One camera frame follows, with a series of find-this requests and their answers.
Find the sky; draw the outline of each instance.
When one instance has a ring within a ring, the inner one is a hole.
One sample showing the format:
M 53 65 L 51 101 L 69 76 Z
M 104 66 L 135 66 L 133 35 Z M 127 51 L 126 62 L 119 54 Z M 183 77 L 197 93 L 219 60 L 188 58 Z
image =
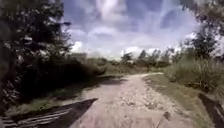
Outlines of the sky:
M 72 52 L 120 57 L 177 47 L 198 26 L 178 0 L 64 0 Z

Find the shrub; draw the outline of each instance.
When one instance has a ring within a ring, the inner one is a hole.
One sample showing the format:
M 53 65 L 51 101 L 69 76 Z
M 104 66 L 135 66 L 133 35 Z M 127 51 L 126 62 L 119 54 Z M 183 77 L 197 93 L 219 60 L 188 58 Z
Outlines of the shrub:
M 181 60 L 165 70 L 172 82 L 213 92 L 222 80 L 223 66 L 213 60 Z

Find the dirt road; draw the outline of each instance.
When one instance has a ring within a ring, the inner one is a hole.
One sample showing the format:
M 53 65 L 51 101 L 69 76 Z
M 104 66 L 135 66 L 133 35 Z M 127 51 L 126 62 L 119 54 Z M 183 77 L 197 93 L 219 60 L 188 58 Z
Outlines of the dirt road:
M 98 100 L 70 128 L 193 128 L 185 111 L 146 85 L 145 76 L 126 76 L 84 91 L 83 100 Z

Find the vegetation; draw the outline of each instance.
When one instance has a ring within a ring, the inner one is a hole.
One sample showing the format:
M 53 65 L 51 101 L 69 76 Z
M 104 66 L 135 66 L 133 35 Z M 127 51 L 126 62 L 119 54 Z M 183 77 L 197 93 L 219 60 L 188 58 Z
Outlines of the vegetation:
M 202 92 L 178 83 L 172 83 L 162 74 L 150 75 L 146 78 L 146 81 L 150 84 L 150 87 L 153 87 L 156 91 L 180 103 L 180 105 L 187 110 L 187 113 L 182 111 L 177 112 L 184 117 L 190 116 L 195 128 L 211 128 L 213 126 L 212 119 L 209 118 L 204 104 L 198 97 Z

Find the distant tree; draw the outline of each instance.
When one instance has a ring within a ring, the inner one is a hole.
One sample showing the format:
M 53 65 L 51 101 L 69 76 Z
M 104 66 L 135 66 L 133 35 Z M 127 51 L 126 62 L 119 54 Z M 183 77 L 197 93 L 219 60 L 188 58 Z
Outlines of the distant tree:
M 145 59 L 146 58 L 146 55 L 147 55 L 146 51 L 145 50 L 142 50 L 142 52 L 140 53 L 138 59 Z
M 123 63 L 127 63 L 130 60 L 133 60 L 132 53 L 126 53 L 121 57 Z
M 136 65 L 140 66 L 140 67 L 147 67 L 147 53 L 145 52 L 145 50 L 142 50 L 142 52 L 140 53 L 139 57 L 135 60 Z
M 154 50 L 152 54 L 149 54 L 147 57 L 147 63 L 151 66 L 156 66 L 156 63 L 161 55 L 160 50 Z

